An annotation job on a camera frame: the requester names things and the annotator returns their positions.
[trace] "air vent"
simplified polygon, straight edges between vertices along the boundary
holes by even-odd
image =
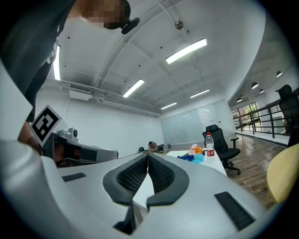
[[[84,93],[91,93],[92,92],[91,88],[84,87],[84,86],[77,85],[77,84],[70,84],[70,90],[80,91],[80,92],[84,92]]]

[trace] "person's arm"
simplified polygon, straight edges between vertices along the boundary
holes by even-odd
[[[32,132],[30,130],[30,124],[28,122],[24,123],[24,125],[21,129],[18,141],[31,146],[40,154],[39,144],[36,141],[36,139],[34,138]]]

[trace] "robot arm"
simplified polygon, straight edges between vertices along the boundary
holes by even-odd
[[[118,158],[116,150],[80,144],[77,130],[69,128],[49,105],[32,122],[30,129],[41,145],[42,156],[51,159],[54,159],[57,143],[64,145],[64,161],[70,162],[73,166],[106,162]]]

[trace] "black mesh pad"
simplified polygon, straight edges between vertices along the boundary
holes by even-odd
[[[130,205],[140,188],[149,166],[155,195],[147,200],[147,207],[174,203],[189,185],[187,173],[177,165],[154,154],[141,155],[111,171],[103,178],[103,186],[111,199],[123,205]]]
[[[147,157],[143,157],[117,175],[117,182],[126,190],[136,194],[147,175]]]
[[[155,195],[148,198],[148,208],[173,204],[189,185],[189,176],[182,168],[155,154],[149,154],[149,175]]]
[[[141,155],[105,174],[103,186],[114,202],[130,205],[147,175],[147,158]]]
[[[165,164],[150,156],[149,175],[153,182],[155,194],[168,188],[174,181],[174,172]]]

